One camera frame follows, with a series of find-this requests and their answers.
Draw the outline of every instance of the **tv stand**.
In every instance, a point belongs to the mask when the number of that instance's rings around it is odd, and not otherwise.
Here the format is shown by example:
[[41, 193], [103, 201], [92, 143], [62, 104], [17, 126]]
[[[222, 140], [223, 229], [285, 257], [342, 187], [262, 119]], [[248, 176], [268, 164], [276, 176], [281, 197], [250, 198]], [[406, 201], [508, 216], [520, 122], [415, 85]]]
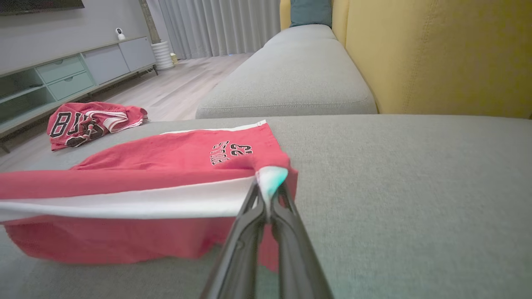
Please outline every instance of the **tv stand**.
[[[64, 103], [155, 66], [147, 37], [68, 53], [0, 73], [0, 140]], [[4, 144], [0, 147], [9, 152]]]

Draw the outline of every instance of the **white planter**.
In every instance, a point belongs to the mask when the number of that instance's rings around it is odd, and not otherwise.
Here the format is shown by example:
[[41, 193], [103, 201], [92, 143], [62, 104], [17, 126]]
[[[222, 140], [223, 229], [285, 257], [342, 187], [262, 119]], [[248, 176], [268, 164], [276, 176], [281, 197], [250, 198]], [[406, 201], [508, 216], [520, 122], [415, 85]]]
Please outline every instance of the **white planter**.
[[170, 57], [170, 48], [168, 42], [163, 41], [161, 43], [152, 44], [153, 54], [155, 55], [155, 64], [157, 64], [157, 70], [167, 70], [174, 67], [172, 58]]

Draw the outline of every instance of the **sofa cushion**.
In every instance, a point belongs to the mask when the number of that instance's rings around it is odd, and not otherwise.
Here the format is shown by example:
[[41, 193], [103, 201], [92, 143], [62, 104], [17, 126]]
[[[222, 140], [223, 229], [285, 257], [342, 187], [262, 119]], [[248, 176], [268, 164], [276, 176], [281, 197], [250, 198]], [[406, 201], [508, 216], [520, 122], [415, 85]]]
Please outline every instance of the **sofa cushion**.
[[330, 0], [290, 0], [290, 27], [323, 24], [333, 26], [333, 7]]
[[[287, 30], [213, 88], [196, 118], [377, 113], [358, 69], [329, 38], [330, 28]], [[301, 38], [291, 42], [299, 32]]]
[[[166, 131], [259, 120], [148, 123], [50, 152], [32, 169], [67, 169], [115, 144]], [[296, 205], [335, 298], [532, 297], [532, 121], [266, 120], [300, 171]], [[216, 256], [88, 267], [37, 261], [10, 245], [0, 234], [2, 298], [198, 298]], [[276, 280], [259, 267], [258, 297], [278, 298]]]
[[325, 25], [313, 24], [298, 27], [290, 27], [270, 38], [264, 45], [269, 46], [277, 43], [299, 43], [304, 40], [336, 39], [331, 29]]

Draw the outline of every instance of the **black lettering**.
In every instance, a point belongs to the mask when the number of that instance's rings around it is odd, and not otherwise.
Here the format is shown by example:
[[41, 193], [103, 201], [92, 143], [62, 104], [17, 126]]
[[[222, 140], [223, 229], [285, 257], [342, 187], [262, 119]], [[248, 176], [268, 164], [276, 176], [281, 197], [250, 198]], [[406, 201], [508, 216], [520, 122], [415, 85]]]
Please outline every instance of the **black lettering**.
[[216, 158], [225, 158], [225, 157], [227, 157], [226, 154], [212, 155], [212, 156], [211, 156], [211, 161], [212, 161], [212, 160], [215, 160]]
[[63, 135], [71, 117], [71, 112], [59, 112], [54, 127], [52, 128], [52, 131], [50, 131], [50, 137], [55, 138]]
[[[72, 135], [72, 134], [75, 134], [78, 132], [79, 130], [79, 117], [81, 116], [81, 113], [79, 112], [76, 112], [76, 119], [74, 119], [74, 124], [72, 125], [72, 128], [70, 128], [70, 130], [68, 132], [66, 132], [67, 135]], [[84, 118], [83, 120], [86, 120], [87, 119], [87, 116], [86, 115], [83, 115]]]
[[231, 156], [239, 156], [239, 155], [244, 155], [244, 154], [253, 154], [251, 146], [249, 146], [249, 145], [231, 144], [229, 147], [232, 150], [234, 150], [234, 151], [231, 151]]
[[216, 165], [218, 163], [226, 162], [227, 160], [230, 160], [230, 159], [229, 158], [225, 158], [225, 159], [215, 160], [215, 161], [212, 161], [212, 165]]
[[216, 151], [212, 151], [211, 154], [212, 154], [212, 153], [216, 153], [216, 152], [220, 152], [220, 153], [223, 154], [223, 153], [226, 152], [226, 150], [225, 150], [225, 149], [218, 149], [218, 150], [216, 150]]
[[66, 146], [78, 147], [87, 141], [100, 138], [104, 135], [103, 128], [100, 127], [94, 120], [88, 123], [82, 123], [81, 129], [82, 136], [69, 138], [65, 143]]
[[219, 144], [216, 144], [215, 146], [212, 147], [213, 150], [215, 150], [217, 147], [221, 146], [222, 148], [226, 148], [227, 144], [229, 143], [229, 141], [226, 141], [226, 142], [220, 142]]

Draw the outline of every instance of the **white stripe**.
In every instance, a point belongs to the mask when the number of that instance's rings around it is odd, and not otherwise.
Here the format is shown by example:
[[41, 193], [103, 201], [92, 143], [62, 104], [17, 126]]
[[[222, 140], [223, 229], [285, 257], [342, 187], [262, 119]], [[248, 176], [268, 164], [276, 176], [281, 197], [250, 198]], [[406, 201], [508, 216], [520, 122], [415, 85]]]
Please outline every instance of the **white stripe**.
[[91, 110], [91, 111], [87, 111], [85, 112], [85, 115], [88, 116], [88, 117], [92, 117], [93, 114], [96, 114], [96, 113], [101, 113], [101, 114], [106, 114], [106, 115], [112, 115], [112, 116], [118, 116], [118, 117], [127, 117], [126, 113], [125, 112], [120, 112], [120, 111], [104, 111], [104, 110]]
[[254, 179], [112, 194], [0, 200], [0, 222], [40, 215], [105, 219], [232, 217], [238, 214]]
[[185, 131], [171, 131], [171, 132], [165, 132], [165, 133], [161, 133], [162, 134], [177, 134], [177, 133], [186, 133], [186, 132], [192, 132], [192, 131], [198, 131], [198, 130], [204, 130], [204, 131], [241, 131], [241, 130], [247, 130], [247, 129], [251, 129], [251, 128], [256, 128], [256, 127], [260, 127], [262, 126], [263, 124], [266, 124], [266, 120], [261, 120], [259, 121], [258, 123], [254, 123], [254, 124], [247, 124], [245, 126], [240, 126], [240, 127], [235, 127], [235, 128], [229, 128], [229, 129], [194, 129], [194, 130], [185, 130]]
[[125, 126], [125, 127], [122, 127], [122, 128], [120, 128], [120, 129], [118, 129], [118, 130], [115, 130], [115, 131], [113, 131], [113, 132], [109, 131], [109, 132], [111, 132], [111, 133], [116, 133], [116, 132], [120, 132], [120, 131], [125, 130], [125, 129], [129, 129], [129, 128], [132, 128], [132, 127], [140, 126], [140, 125], [143, 123], [143, 121], [144, 121], [144, 119], [141, 119], [141, 120], [139, 120], [139, 121], [137, 121], [137, 122], [135, 122], [135, 123], [132, 123], [132, 124], [130, 124], [130, 125], [127, 125], [127, 126]]
[[118, 131], [113, 131], [113, 128], [118, 125], [119, 123], [125, 122], [128, 120], [128, 116], [125, 112], [119, 112], [119, 111], [103, 111], [103, 110], [91, 110], [87, 111], [85, 113], [88, 117], [93, 117], [94, 114], [103, 114], [107, 116], [111, 116], [109, 118], [106, 118], [103, 121], [103, 126], [109, 130], [111, 133], [116, 133]]

